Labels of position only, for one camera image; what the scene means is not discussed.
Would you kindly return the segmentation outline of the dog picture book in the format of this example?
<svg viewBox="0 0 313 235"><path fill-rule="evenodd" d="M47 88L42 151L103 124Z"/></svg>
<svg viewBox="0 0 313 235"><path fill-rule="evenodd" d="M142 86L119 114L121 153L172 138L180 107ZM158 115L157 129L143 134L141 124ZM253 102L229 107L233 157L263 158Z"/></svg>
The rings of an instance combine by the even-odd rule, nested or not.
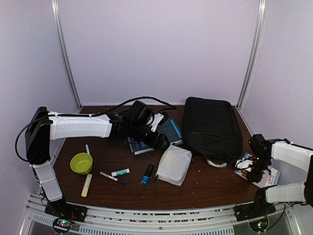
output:
<svg viewBox="0 0 313 235"><path fill-rule="evenodd" d="M250 159L252 161L254 161L256 159L255 156L252 156L249 153L245 153L243 158L244 159ZM270 173L268 172L268 170L265 169L261 181L258 183L252 183L252 184L256 185L259 188L265 188L265 187L277 185L279 183L281 172L272 166L269 166L268 169L269 169ZM248 171L246 171L246 170L237 170L235 168L235 174L237 174L238 176L242 177L245 180L247 180L246 179L247 173L248 173Z"/></svg>

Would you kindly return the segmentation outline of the blue Hamer book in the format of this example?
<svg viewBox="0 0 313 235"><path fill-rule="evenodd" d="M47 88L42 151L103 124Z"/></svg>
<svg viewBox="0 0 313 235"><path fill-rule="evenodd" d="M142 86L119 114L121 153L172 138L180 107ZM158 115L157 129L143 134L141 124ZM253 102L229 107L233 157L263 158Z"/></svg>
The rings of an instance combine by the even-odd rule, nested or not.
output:
<svg viewBox="0 0 313 235"><path fill-rule="evenodd" d="M174 118L167 119L162 125L157 127L157 130L165 134L171 144L179 145L183 143L181 130ZM128 138L128 142L133 155L154 151L153 148L150 148L143 142L137 142L132 138Z"/></svg>

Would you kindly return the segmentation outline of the white fabric pouch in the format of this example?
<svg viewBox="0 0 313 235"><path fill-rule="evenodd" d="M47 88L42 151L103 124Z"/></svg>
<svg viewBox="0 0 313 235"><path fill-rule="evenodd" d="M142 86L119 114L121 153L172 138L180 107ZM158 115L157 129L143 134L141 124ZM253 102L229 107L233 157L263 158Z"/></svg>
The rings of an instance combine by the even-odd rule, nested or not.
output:
<svg viewBox="0 0 313 235"><path fill-rule="evenodd" d="M161 156L156 171L156 179L181 186L188 172L191 159L191 151L171 144Z"/></svg>

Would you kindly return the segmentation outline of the black student bag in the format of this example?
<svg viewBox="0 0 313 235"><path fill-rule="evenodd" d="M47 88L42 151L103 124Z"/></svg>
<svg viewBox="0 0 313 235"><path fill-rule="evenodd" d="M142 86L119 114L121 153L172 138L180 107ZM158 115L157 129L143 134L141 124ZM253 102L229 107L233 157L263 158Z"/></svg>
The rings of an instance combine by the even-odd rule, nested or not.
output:
<svg viewBox="0 0 313 235"><path fill-rule="evenodd" d="M243 136L234 109L224 100L187 98L182 136L188 147L215 168L227 167L243 151Z"/></svg>

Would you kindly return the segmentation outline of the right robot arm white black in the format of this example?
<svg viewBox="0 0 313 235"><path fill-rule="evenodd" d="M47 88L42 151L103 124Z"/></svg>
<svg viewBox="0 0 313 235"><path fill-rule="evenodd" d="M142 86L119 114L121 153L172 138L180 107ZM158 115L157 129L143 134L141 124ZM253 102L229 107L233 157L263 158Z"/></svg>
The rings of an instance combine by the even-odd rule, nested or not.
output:
<svg viewBox="0 0 313 235"><path fill-rule="evenodd" d="M305 182L292 183L283 186L268 186L256 192L250 210L255 216L261 216L275 203L300 203L313 205L313 150L303 147L287 139L266 140L262 134L255 134L248 144L254 160L249 165L251 169L246 178L251 183L261 180L264 170L271 173L271 160L283 161L307 173Z"/></svg>

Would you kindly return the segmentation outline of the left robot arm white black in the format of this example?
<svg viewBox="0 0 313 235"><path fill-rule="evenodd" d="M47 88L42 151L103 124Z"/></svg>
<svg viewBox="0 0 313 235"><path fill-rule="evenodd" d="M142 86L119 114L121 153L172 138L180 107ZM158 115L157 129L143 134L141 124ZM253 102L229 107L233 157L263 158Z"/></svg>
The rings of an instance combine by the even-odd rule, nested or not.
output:
<svg viewBox="0 0 313 235"><path fill-rule="evenodd" d="M25 134L26 158L37 176L47 198L48 205L59 216L66 217L70 206L66 202L53 166L50 162L50 141L76 137L132 138L154 150L162 149L170 142L157 130L165 121L165 112L157 114L141 98L134 98L131 107L121 114L112 108L96 114L62 114L39 107L31 122L20 132Z"/></svg>

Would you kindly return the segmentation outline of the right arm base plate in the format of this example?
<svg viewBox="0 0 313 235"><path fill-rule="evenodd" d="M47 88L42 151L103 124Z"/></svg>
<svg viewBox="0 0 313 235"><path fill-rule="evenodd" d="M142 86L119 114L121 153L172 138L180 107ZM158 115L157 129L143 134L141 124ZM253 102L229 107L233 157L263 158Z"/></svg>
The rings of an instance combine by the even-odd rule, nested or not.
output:
<svg viewBox="0 0 313 235"><path fill-rule="evenodd" d="M249 203L235 206L234 212L237 221L244 221L274 213L276 212L276 208L273 204L268 203L264 205Z"/></svg>

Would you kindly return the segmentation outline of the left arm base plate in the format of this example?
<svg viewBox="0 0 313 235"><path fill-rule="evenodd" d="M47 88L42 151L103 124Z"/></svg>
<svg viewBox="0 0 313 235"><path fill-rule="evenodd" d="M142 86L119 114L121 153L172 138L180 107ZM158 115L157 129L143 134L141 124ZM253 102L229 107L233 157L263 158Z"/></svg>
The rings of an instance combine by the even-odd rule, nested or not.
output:
<svg viewBox="0 0 313 235"><path fill-rule="evenodd" d="M45 213L53 215L55 217L65 218L67 220L73 220L75 222L84 222L88 209L84 206L78 206L73 204L46 206Z"/></svg>

